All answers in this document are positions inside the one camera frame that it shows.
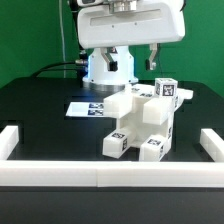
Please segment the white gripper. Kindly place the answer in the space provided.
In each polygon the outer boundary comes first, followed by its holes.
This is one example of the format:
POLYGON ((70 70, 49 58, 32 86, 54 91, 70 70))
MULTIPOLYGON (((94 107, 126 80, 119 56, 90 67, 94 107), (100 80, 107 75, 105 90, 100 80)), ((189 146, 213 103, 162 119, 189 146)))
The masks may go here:
MULTIPOLYGON (((184 0, 138 0, 133 11, 112 13, 109 4, 86 7, 78 13, 81 46, 101 48, 150 44, 146 69, 155 70, 158 43, 181 41, 185 36, 184 0)), ((118 63, 107 48, 100 49, 109 71, 118 63)))

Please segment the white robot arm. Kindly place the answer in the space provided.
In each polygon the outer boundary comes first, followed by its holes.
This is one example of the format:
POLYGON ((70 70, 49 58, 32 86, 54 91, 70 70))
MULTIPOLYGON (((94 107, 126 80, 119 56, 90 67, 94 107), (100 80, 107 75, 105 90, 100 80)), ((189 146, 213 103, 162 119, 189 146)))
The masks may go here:
POLYGON ((161 43, 177 42, 185 36, 183 10, 186 0, 68 0, 84 60, 87 88, 117 91, 134 84, 134 57, 129 48, 147 45, 146 68, 156 68, 161 43))

